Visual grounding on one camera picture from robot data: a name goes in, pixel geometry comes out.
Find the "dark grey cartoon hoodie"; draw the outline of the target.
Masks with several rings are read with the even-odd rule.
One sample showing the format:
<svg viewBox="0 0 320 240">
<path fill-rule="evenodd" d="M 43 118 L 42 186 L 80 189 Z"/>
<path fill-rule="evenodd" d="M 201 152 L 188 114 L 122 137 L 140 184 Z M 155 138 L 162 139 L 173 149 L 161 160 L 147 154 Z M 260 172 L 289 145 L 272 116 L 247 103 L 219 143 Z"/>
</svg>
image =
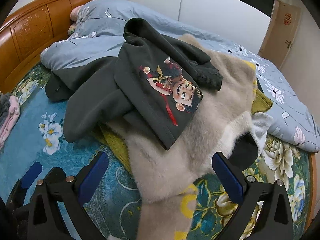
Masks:
<svg viewBox="0 0 320 240">
<path fill-rule="evenodd" d="M 220 90 L 223 77 L 205 52 L 160 34 L 144 19 L 130 19 L 124 38 L 117 56 L 52 70 L 46 95 L 67 102 L 67 142 L 123 118 L 168 150 L 198 109 L 202 89 Z"/>
</svg>

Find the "blue floral bed blanket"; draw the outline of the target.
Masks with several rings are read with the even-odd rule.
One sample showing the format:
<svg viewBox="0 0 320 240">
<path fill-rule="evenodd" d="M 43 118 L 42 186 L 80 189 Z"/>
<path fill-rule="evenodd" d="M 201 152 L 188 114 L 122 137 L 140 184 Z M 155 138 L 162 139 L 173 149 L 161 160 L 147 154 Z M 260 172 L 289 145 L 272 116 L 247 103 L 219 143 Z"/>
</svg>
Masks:
<svg viewBox="0 0 320 240">
<path fill-rule="evenodd" d="M 1 197 L 7 199 L 16 181 L 31 165 L 42 164 L 45 176 L 53 167 L 77 174 L 99 152 L 106 152 L 109 166 L 91 201 L 89 217 L 108 239 L 135 239 L 141 198 L 131 174 L 114 155 L 114 145 L 87 136 L 73 144 L 65 141 L 62 127 L 66 103 L 52 103 L 44 87 L 50 76 L 36 64 L 13 90 L 20 117 L 1 149 Z M 303 233 L 309 212 L 309 155 L 296 146 L 268 135 L 261 156 L 244 171 L 260 182 L 282 179 L 287 185 L 293 219 L 293 237 Z"/>
</svg>

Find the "white black garment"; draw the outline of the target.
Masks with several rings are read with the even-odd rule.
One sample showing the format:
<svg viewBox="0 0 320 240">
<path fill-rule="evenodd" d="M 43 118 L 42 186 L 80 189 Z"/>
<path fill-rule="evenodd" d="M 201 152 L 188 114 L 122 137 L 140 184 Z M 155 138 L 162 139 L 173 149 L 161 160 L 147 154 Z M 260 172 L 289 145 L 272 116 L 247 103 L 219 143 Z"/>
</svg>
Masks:
<svg viewBox="0 0 320 240">
<path fill-rule="evenodd" d="M 241 171 L 249 168 L 261 155 L 267 137 L 267 131 L 273 124 L 273 117 L 258 112 L 252 116 L 252 127 L 235 142 L 230 163 Z"/>
</svg>

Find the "pink folded garment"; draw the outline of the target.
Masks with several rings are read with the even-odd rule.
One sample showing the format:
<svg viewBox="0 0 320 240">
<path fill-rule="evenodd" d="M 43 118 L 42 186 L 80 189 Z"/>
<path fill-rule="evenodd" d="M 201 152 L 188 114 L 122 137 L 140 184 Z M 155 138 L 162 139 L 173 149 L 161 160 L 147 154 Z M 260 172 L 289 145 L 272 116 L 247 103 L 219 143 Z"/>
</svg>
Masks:
<svg viewBox="0 0 320 240">
<path fill-rule="evenodd" d="M 18 103 L 18 97 L 11 95 L 9 98 L 10 107 L 8 111 L 8 116 L 6 117 L 3 125 L 1 126 L 1 145 L 3 147 L 6 139 L 10 135 L 12 128 L 15 126 L 19 116 L 20 116 L 20 104 Z"/>
</svg>

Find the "grey folded garment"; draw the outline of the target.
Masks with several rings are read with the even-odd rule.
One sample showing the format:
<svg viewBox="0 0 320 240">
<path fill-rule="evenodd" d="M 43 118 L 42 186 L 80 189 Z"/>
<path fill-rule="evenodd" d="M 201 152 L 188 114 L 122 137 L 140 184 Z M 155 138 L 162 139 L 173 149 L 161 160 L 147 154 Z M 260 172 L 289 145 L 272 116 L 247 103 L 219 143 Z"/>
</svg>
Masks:
<svg viewBox="0 0 320 240">
<path fill-rule="evenodd" d="M 0 127 L 4 124 L 10 108 L 10 96 L 11 93 L 3 94 L 1 93 L 0 98 Z"/>
</svg>

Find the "beige fluffy garment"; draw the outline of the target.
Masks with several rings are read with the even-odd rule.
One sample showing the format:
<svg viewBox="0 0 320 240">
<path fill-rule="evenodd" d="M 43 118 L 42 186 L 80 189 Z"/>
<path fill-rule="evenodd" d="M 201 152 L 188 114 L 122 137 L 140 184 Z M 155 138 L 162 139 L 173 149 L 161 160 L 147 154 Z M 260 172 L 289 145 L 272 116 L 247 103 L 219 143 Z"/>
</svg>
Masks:
<svg viewBox="0 0 320 240">
<path fill-rule="evenodd" d="M 240 58 L 203 48 L 195 37 L 178 40 L 199 48 L 223 77 L 221 89 L 203 98 L 168 150 L 123 118 L 107 122 L 125 141 L 142 200 L 137 239 L 185 239 L 196 207 L 195 180 L 212 172 L 214 153 L 232 153 L 236 139 L 252 127 L 257 89 L 255 67 Z"/>
</svg>

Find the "orange wooden headboard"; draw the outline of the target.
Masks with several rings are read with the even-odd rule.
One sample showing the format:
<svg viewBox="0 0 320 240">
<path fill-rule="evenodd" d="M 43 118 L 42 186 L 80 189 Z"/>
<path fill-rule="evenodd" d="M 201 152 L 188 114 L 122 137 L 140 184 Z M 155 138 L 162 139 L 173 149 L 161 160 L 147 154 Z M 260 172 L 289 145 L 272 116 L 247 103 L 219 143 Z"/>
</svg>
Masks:
<svg viewBox="0 0 320 240">
<path fill-rule="evenodd" d="M 11 15 L 1 26 L 1 92 L 12 91 L 40 61 L 41 52 L 65 40 L 71 11 L 91 0 L 35 0 Z"/>
</svg>

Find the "floral patterned pillow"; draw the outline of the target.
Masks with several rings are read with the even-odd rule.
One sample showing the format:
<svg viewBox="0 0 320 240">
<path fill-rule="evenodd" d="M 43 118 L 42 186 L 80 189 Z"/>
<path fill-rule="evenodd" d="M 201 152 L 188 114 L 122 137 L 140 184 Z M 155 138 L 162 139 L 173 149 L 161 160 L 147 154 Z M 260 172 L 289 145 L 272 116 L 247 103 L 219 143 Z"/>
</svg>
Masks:
<svg viewBox="0 0 320 240">
<path fill-rule="evenodd" d="M 68 36 L 73 35 L 76 29 L 76 22 L 72 23 L 71 26 L 68 28 L 67 34 Z"/>
</svg>

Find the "grey-blue floral duvet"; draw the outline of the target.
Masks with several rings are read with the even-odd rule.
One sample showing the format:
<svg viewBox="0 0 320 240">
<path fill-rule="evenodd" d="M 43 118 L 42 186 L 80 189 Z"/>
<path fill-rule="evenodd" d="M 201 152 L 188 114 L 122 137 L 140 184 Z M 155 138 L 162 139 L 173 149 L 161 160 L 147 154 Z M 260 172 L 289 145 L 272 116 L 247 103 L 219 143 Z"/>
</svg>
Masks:
<svg viewBox="0 0 320 240">
<path fill-rule="evenodd" d="M 319 127 L 271 61 L 219 35 L 178 22 L 134 2 L 92 0 L 86 3 L 78 13 L 74 34 L 44 49 L 41 62 L 54 70 L 78 67 L 104 56 L 117 56 L 125 41 L 124 25 L 131 18 L 143 18 L 159 33 L 174 38 L 184 34 L 193 35 L 206 49 L 254 64 L 263 92 L 273 101 L 268 114 L 273 117 L 274 123 L 268 133 L 305 151 L 319 151 Z"/>
</svg>

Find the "pink pillow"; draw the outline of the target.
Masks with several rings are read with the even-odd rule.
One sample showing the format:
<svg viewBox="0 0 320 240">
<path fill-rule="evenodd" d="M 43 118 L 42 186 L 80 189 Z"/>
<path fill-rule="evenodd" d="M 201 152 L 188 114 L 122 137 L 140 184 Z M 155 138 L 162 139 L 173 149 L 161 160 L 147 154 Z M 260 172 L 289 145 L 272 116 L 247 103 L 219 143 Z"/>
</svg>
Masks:
<svg viewBox="0 0 320 240">
<path fill-rule="evenodd" d="M 78 7 L 74 8 L 74 9 L 71 11 L 71 13 L 70 13 L 70 19 L 71 19 L 71 21 L 73 21 L 73 22 L 76 22 L 76 21 L 77 21 L 78 13 L 79 13 L 81 7 L 82 7 L 82 6 L 78 6 Z"/>
</svg>

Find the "white black wardrobe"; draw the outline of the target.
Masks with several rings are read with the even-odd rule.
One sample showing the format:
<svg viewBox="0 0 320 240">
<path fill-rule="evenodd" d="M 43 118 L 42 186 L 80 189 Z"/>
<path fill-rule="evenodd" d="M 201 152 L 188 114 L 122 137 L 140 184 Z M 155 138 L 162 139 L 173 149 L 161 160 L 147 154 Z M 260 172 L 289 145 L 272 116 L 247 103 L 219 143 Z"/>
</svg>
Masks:
<svg viewBox="0 0 320 240">
<path fill-rule="evenodd" d="M 275 0 L 128 0 L 210 31 L 257 53 Z"/>
</svg>

